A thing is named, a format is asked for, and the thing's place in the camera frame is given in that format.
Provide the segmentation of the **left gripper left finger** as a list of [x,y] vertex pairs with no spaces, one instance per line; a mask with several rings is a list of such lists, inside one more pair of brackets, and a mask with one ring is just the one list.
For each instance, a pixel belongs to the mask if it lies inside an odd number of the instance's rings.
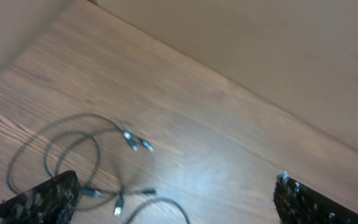
[[65,171],[0,203],[0,224],[70,223],[79,194],[76,172]]

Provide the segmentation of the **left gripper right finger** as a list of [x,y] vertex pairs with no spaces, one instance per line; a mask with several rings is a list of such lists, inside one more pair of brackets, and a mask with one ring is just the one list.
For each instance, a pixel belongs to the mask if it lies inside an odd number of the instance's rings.
[[291,178],[276,176],[273,202],[281,224],[358,224],[358,213]]

